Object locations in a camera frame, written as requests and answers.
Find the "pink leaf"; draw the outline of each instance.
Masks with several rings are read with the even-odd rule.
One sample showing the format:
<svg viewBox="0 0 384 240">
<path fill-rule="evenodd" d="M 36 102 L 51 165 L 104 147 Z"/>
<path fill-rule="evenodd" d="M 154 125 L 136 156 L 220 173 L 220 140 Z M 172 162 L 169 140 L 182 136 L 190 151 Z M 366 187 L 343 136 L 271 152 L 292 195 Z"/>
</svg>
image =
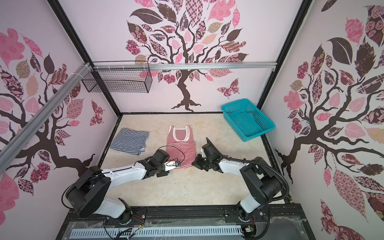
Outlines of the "pink leaf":
<svg viewBox="0 0 384 240">
<path fill-rule="evenodd" d="M 187 42 L 189 42 L 191 40 L 192 40 L 191 34 L 189 33 L 189 31 L 186 31 L 185 35 L 184 35 L 184 41 L 187 43 Z"/>
<path fill-rule="evenodd" d="M 329 170 L 329 168 L 327 168 L 324 171 L 324 180 L 325 180 L 325 183 L 327 184 L 327 187 L 331 184 L 331 179 L 332 179 L 331 171 Z"/>
<path fill-rule="evenodd" d="M 330 99 L 329 99 L 329 105 L 331 107 L 338 107 L 340 104 L 340 93 L 335 93 Z"/>
<path fill-rule="evenodd" d="M 364 137 L 366 134 L 364 130 L 354 122 L 350 122 L 345 127 L 345 135 L 351 138 Z"/>
<path fill-rule="evenodd" d="M 6 98 L 0 98 L 0 109 L 3 111 L 9 111 L 13 108 L 13 102 Z"/>
<path fill-rule="evenodd" d="M 5 134 L 9 130 L 9 123 L 0 121 L 0 134 Z"/>
<path fill-rule="evenodd" d="M 193 47 L 193 50 L 195 51 L 195 53 L 199 54 L 203 51 L 203 48 L 204 48 L 203 44 L 198 44 Z"/>
<path fill-rule="evenodd" d="M 40 110 L 40 105 L 36 98 L 31 98 L 25 104 L 25 110 L 29 113 L 37 113 Z"/>
<path fill-rule="evenodd" d="M 349 109 L 354 112 L 354 113 L 357 113 L 358 111 L 361 110 L 361 108 L 364 106 L 364 103 L 365 103 L 365 98 L 362 97 L 362 98 L 357 98 L 355 100 L 353 100 L 350 104 L 349 104 Z"/>
<path fill-rule="evenodd" d="M 179 44 L 179 42 L 176 41 L 176 40 L 174 40 L 174 39 L 172 39 L 172 48 L 173 48 L 173 49 L 178 49 L 178 48 L 180 48 L 180 44 Z"/>
<path fill-rule="evenodd" d="M 319 115 L 317 115 L 316 119 L 321 121 L 321 122 L 324 122 L 325 120 L 327 120 L 329 117 L 331 116 L 330 113 L 320 113 Z"/>
<path fill-rule="evenodd" d="M 69 122 L 69 125 L 71 125 L 71 127 L 76 127 L 76 126 L 79 125 L 79 124 L 80 124 L 80 122 L 77 121 L 77 120 L 73 120 L 73 121 L 70 121 L 70 122 Z"/>
</svg>

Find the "wire mesh basket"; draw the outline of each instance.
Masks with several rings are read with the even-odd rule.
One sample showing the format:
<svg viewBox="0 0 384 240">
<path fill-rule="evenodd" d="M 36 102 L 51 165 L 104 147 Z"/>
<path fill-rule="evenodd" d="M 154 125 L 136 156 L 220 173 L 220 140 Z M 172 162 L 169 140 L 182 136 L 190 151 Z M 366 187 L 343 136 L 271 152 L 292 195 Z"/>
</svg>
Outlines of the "wire mesh basket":
<svg viewBox="0 0 384 240">
<path fill-rule="evenodd" d="M 123 65 L 95 66 L 83 78 L 83 84 L 90 93 L 118 92 L 118 93 L 149 93 L 152 76 L 147 61 L 135 62 L 134 68 Z"/>
</svg>

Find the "leaf decal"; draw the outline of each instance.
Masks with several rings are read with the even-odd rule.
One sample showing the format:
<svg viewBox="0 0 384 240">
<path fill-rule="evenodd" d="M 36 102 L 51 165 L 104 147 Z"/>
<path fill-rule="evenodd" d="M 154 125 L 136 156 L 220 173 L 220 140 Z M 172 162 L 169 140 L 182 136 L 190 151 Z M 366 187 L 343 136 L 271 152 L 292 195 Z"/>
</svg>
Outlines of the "leaf decal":
<svg viewBox="0 0 384 240">
<path fill-rule="evenodd" d="M 204 20 L 200 22 L 199 26 L 197 27 L 196 30 L 196 41 L 199 41 L 200 39 L 203 38 L 205 34 L 205 22 Z"/>
<path fill-rule="evenodd" d="M 234 41 L 240 34 L 241 29 L 235 29 L 227 36 L 227 41 Z"/>
<path fill-rule="evenodd" d="M 292 111 L 291 114 L 289 114 L 288 118 L 294 118 L 298 112 L 299 110 Z"/>
<path fill-rule="evenodd" d="M 320 113 L 319 115 L 316 116 L 316 119 L 319 120 L 320 122 L 324 122 L 328 120 L 330 116 L 331 116 L 330 113 Z"/>
<path fill-rule="evenodd" d="M 53 64 L 49 54 L 46 58 L 44 58 L 44 69 L 48 74 L 52 74 L 55 71 L 55 65 Z"/>
<path fill-rule="evenodd" d="M 317 74 L 323 65 L 325 58 L 325 52 L 323 50 L 322 45 L 320 44 L 319 48 L 316 50 L 312 57 L 312 62 L 311 62 L 311 72 L 313 75 Z"/>
<path fill-rule="evenodd" d="M 229 26 L 231 25 L 231 21 L 229 21 L 229 23 L 227 24 L 224 24 L 222 27 L 221 27 L 221 35 L 224 36 L 227 32 L 228 32 L 228 29 L 229 29 Z"/>
<path fill-rule="evenodd" d="M 67 138 L 67 137 L 70 137 L 71 135 L 69 135 L 66 131 L 60 129 L 60 130 L 57 130 L 56 131 L 56 134 L 58 136 L 60 136 L 61 138 Z"/>
<path fill-rule="evenodd" d="M 141 8 L 133 11 L 131 16 L 137 16 L 139 19 L 141 19 L 143 22 L 148 24 L 156 24 L 159 22 L 162 22 L 163 19 L 154 11 L 147 8 Z"/>
<path fill-rule="evenodd" d="M 384 170 L 384 167 L 379 164 L 367 164 L 359 170 L 368 176 L 375 176 L 380 174 Z"/>
<path fill-rule="evenodd" d="M 164 16 L 165 19 L 167 19 L 170 22 L 176 23 L 176 13 L 170 8 L 170 6 L 162 3 L 157 3 L 157 8 L 159 9 L 159 12 L 161 15 Z"/>
<path fill-rule="evenodd" d="M 152 45 L 153 49 L 155 50 L 155 52 L 157 52 L 158 54 L 160 54 L 164 57 L 167 57 L 166 50 L 160 44 L 152 41 L 152 39 L 149 39 L 149 41 L 151 42 L 151 45 Z"/>
<path fill-rule="evenodd" d="M 232 71 L 229 69 L 210 69 L 208 71 L 212 76 L 217 77 L 217 78 L 220 78 L 220 77 L 223 77 L 225 75 L 228 75 L 229 73 L 232 73 Z"/>
<path fill-rule="evenodd" d="M 341 156 L 341 160 L 345 161 L 346 163 L 353 164 L 353 165 L 363 165 L 352 154 L 344 154 L 343 156 Z"/>
<path fill-rule="evenodd" d="M 331 184 L 331 179 L 332 179 L 332 175 L 331 175 L 331 171 L 329 170 L 329 168 L 327 168 L 325 171 L 324 171 L 324 181 L 325 183 L 327 184 L 327 187 Z"/>
<path fill-rule="evenodd" d="M 301 80 L 294 81 L 291 85 L 292 90 L 298 91 L 303 86 L 303 82 Z"/>
<path fill-rule="evenodd" d="M 362 107 L 365 105 L 365 97 L 362 97 L 362 98 L 357 98 L 355 100 L 353 100 L 350 104 L 349 104 L 349 109 L 354 112 L 354 113 L 357 113 L 359 112 Z"/>
<path fill-rule="evenodd" d="M 365 37 L 360 45 L 357 54 L 356 54 L 356 71 L 358 72 L 360 77 L 365 76 L 371 68 L 373 67 L 373 63 L 375 62 L 374 49 L 369 45 L 369 43 L 365 42 Z"/>
<path fill-rule="evenodd" d="M 329 39 L 332 43 L 333 58 L 339 63 L 350 65 L 352 63 L 352 47 L 351 44 L 344 38 Z"/>
<path fill-rule="evenodd" d="M 185 15 L 185 12 L 184 12 L 183 16 L 180 19 L 180 24 L 179 24 L 180 31 L 184 31 L 185 29 L 187 29 L 188 24 L 189 24 L 189 21 L 188 21 L 187 16 Z"/>
<path fill-rule="evenodd" d="M 23 190 L 24 192 L 29 192 L 33 196 L 33 184 L 30 181 L 19 178 L 17 184 L 21 190 Z"/>
<path fill-rule="evenodd" d="M 23 98 L 23 87 L 21 86 L 20 82 L 11 74 L 4 71 L 3 68 L 0 66 L 1 70 L 1 78 L 4 81 L 5 87 L 16 97 L 18 97 L 20 100 Z"/>
<path fill-rule="evenodd" d="M 370 177 L 354 177 L 358 184 L 374 191 L 383 191 L 384 187 Z"/>
<path fill-rule="evenodd" d="M 364 137 L 366 134 L 364 130 L 354 122 L 350 122 L 345 127 L 345 135 L 351 138 Z"/>
<path fill-rule="evenodd" d="M 31 57 L 31 60 L 29 61 L 29 63 L 31 63 L 32 68 L 36 72 L 41 73 L 40 63 L 39 63 L 39 61 L 37 60 L 37 58 L 35 57 L 35 55 L 33 53 L 32 53 L 32 57 Z"/>
<path fill-rule="evenodd" d="M 238 52 L 241 47 L 245 46 L 246 42 L 242 42 L 239 44 L 239 42 L 230 42 L 223 45 L 220 45 L 225 51 L 231 53 L 231 52 Z"/>
<path fill-rule="evenodd" d="M 139 43 L 147 43 L 147 35 L 139 25 L 130 23 L 128 21 L 127 21 L 127 24 L 128 24 L 129 32 L 135 38 L 136 41 L 138 41 Z"/>
<path fill-rule="evenodd" d="M 217 30 L 221 27 L 221 22 L 215 22 L 215 23 L 212 23 L 211 25 L 209 25 L 208 27 L 208 31 L 210 33 L 215 33 L 217 32 Z"/>
<path fill-rule="evenodd" d="M 328 85 L 335 84 L 335 78 L 333 77 L 333 75 L 330 72 L 327 72 L 327 71 L 324 71 L 324 72 L 325 72 L 325 75 L 324 75 L 325 84 L 328 84 Z"/>
<path fill-rule="evenodd" d="M 370 124 L 382 124 L 384 122 L 384 107 L 379 107 L 369 112 L 363 119 Z"/>
<path fill-rule="evenodd" d="M 25 104 L 25 110 L 29 113 L 37 113 L 40 110 L 40 105 L 36 98 L 31 98 Z"/>
<path fill-rule="evenodd" d="M 323 85 L 321 83 L 321 73 L 320 73 L 317 76 L 317 79 L 313 83 L 313 87 L 312 87 L 313 104 L 316 104 L 319 101 L 322 91 L 323 91 Z"/>
<path fill-rule="evenodd" d="M 43 161 L 51 162 L 51 158 L 50 158 L 49 152 L 47 152 L 47 151 L 45 151 L 45 150 L 40 150 L 40 151 L 37 152 L 37 155 L 39 155 L 39 157 L 40 157 Z"/>
<path fill-rule="evenodd" d="M 328 131 L 328 137 L 334 137 L 343 129 L 344 127 L 331 127 Z"/>
<path fill-rule="evenodd" d="M 83 110 L 83 100 L 82 99 L 74 99 L 67 107 L 67 118 L 75 119 L 77 118 L 81 111 Z"/>
<path fill-rule="evenodd" d="M 323 6 L 323 8 L 321 9 L 322 12 L 328 10 L 331 6 L 333 6 L 333 4 L 335 4 L 337 0 L 328 0 L 325 5 Z"/>
<path fill-rule="evenodd" d="M 340 196 L 366 218 L 364 198 L 355 181 L 348 174 L 336 169 L 333 182 Z"/>
<path fill-rule="evenodd" d="M 340 81 L 344 85 L 352 85 L 355 83 L 355 80 L 353 79 L 352 75 L 347 73 L 346 71 L 340 71 Z"/>
<path fill-rule="evenodd" d="M 331 107 L 338 107 L 340 104 L 340 93 L 335 93 L 330 99 L 329 99 L 329 105 Z"/>
<path fill-rule="evenodd" d="M 373 93 L 374 91 L 378 90 L 381 87 L 383 80 L 384 80 L 384 74 L 370 78 L 367 81 L 364 81 L 358 87 L 358 89 L 356 89 L 356 92 L 361 94 Z"/>
<path fill-rule="evenodd" d="M 60 146 L 65 146 L 63 139 L 58 135 L 55 135 L 55 142 Z"/>
<path fill-rule="evenodd" d="M 26 60 L 21 61 L 16 65 L 16 73 L 19 76 L 19 78 L 29 77 L 29 74 L 31 73 L 31 71 L 29 69 L 29 65 L 26 62 Z"/>
<path fill-rule="evenodd" d="M 28 94 L 28 97 L 35 95 L 38 89 L 39 89 L 39 86 L 38 86 L 35 75 L 30 76 L 28 78 L 28 82 L 26 83 L 26 92 Z"/>
</svg>

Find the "patterned leaf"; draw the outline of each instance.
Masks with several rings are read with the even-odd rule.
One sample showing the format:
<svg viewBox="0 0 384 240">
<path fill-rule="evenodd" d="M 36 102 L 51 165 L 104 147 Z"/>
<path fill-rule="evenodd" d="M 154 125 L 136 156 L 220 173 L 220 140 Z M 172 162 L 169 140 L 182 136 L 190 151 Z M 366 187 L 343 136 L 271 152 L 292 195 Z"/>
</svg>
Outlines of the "patterned leaf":
<svg viewBox="0 0 384 240">
<path fill-rule="evenodd" d="M 156 24 L 159 22 L 162 22 L 163 19 L 154 11 L 147 8 L 141 8 L 133 11 L 131 16 L 137 16 L 139 17 L 143 22 L 148 24 Z"/>
<path fill-rule="evenodd" d="M 66 131 L 60 129 L 60 130 L 57 130 L 56 131 L 56 134 L 59 135 L 61 138 L 67 138 L 67 137 L 70 137 L 71 135 L 69 135 Z"/>
<path fill-rule="evenodd" d="M 340 196 L 366 218 L 364 198 L 355 181 L 348 174 L 336 169 L 333 182 Z"/>
<path fill-rule="evenodd" d="M 155 52 L 157 52 L 158 54 L 160 54 L 164 57 L 167 57 L 166 50 L 160 44 L 152 41 L 152 39 L 149 39 L 149 41 L 151 42 L 151 45 L 152 45 L 153 49 L 155 50 Z"/>
<path fill-rule="evenodd" d="M 29 65 L 26 62 L 26 60 L 21 61 L 16 65 L 16 73 L 19 76 L 19 78 L 29 77 L 29 74 L 31 73 L 31 71 L 29 69 Z"/>
<path fill-rule="evenodd" d="M 39 157 L 40 157 L 43 161 L 51 162 L 51 158 L 50 158 L 49 152 L 47 152 L 47 151 L 45 151 L 45 150 L 40 150 L 40 151 L 37 152 L 37 155 L 39 155 Z"/>
<path fill-rule="evenodd" d="M 344 85 L 352 85 L 355 83 L 355 80 L 353 79 L 352 75 L 345 72 L 345 71 L 340 71 L 341 76 L 340 76 L 340 81 Z"/>
<path fill-rule="evenodd" d="M 199 26 L 197 27 L 196 30 L 196 41 L 199 41 L 200 39 L 203 38 L 205 34 L 205 22 L 204 20 L 200 22 Z"/>
<path fill-rule="evenodd" d="M 331 127 L 328 131 L 328 137 L 334 137 L 343 129 L 344 127 Z"/>
<path fill-rule="evenodd" d="M 332 38 L 328 41 L 330 41 L 333 46 L 333 58 L 339 63 L 350 65 L 353 56 L 351 44 L 344 38 Z"/>
<path fill-rule="evenodd" d="M 210 69 L 208 71 L 212 76 L 217 77 L 217 78 L 220 78 L 220 77 L 223 77 L 225 75 L 228 75 L 229 73 L 232 73 L 232 71 L 229 69 Z"/>
<path fill-rule="evenodd" d="M 370 177 L 354 177 L 358 184 L 374 191 L 383 191 L 384 187 Z"/>
<path fill-rule="evenodd" d="M 330 72 L 327 72 L 327 71 L 324 71 L 324 72 L 325 72 L 325 75 L 324 75 L 325 84 L 333 85 L 335 83 L 335 79 L 333 75 Z"/>
<path fill-rule="evenodd" d="M 356 89 L 356 92 L 361 94 L 373 93 L 374 91 L 378 90 L 381 87 L 383 80 L 384 80 L 384 74 L 370 78 L 367 81 L 364 81 L 358 87 L 358 89 Z"/>
<path fill-rule="evenodd" d="M 379 107 L 369 112 L 363 121 L 370 124 L 382 124 L 384 122 L 384 107 Z"/>
<path fill-rule="evenodd" d="M 30 181 L 19 178 L 19 182 L 17 184 L 21 190 L 29 192 L 33 196 L 33 184 Z"/>
<path fill-rule="evenodd" d="M 20 82 L 11 74 L 4 71 L 3 68 L 0 66 L 1 70 L 1 78 L 4 81 L 4 84 L 6 88 L 16 97 L 18 97 L 20 100 L 23 98 L 23 87 L 21 86 Z"/>
<path fill-rule="evenodd" d="M 367 164 L 359 170 L 368 176 L 375 176 L 380 174 L 384 170 L 384 167 L 379 164 Z"/>
<path fill-rule="evenodd" d="M 32 53 L 31 60 L 29 62 L 31 63 L 32 68 L 36 72 L 41 73 L 40 63 L 39 63 L 39 61 L 37 60 L 37 58 L 35 57 L 35 55 L 33 53 Z"/>
<path fill-rule="evenodd" d="M 363 165 L 352 154 L 344 154 L 343 156 L 341 156 L 341 160 L 353 165 Z"/>
<path fill-rule="evenodd" d="M 242 42 L 239 44 L 239 42 L 230 42 L 223 45 L 220 45 L 225 51 L 231 53 L 231 52 L 238 52 L 240 51 L 240 48 L 245 46 L 246 42 Z"/>
<path fill-rule="evenodd" d="M 229 26 L 231 25 L 231 21 L 229 21 L 229 23 L 227 24 L 224 24 L 222 27 L 221 27 L 221 35 L 224 36 L 227 32 L 228 32 L 228 29 L 229 29 Z"/>
<path fill-rule="evenodd" d="M 313 87 L 312 87 L 313 104 L 316 104 L 319 101 L 322 91 L 323 91 L 323 85 L 321 83 L 321 73 L 320 73 L 317 76 L 317 79 L 313 83 Z"/>
<path fill-rule="evenodd" d="M 327 184 L 327 187 L 331 184 L 331 179 L 332 179 L 332 175 L 331 175 L 331 171 L 329 170 L 329 168 L 327 168 L 325 171 L 324 171 L 324 181 L 325 183 Z"/>
<path fill-rule="evenodd" d="M 288 118 L 294 118 L 298 112 L 299 110 L 294 110 L 293 112 L 291 112 L 291 114 L 289 114 Z"/>
<path fill-rule="evenodd" d="M 58 135 L 55 135 L 55 142 L 60 146 L 65 146 L 63 139 Z"/>
<path fill-rule="evenodd" d="M 184 31 L 185 29 L 187 29 L 188 24 L 189 24 L 189 22 L 188 22 L 187 16 L 185 15 L 185 12 L 184 12 L 183 16 L 180 19 L 180 24 L 179 24 L 180 31 Z"/>
</svg>

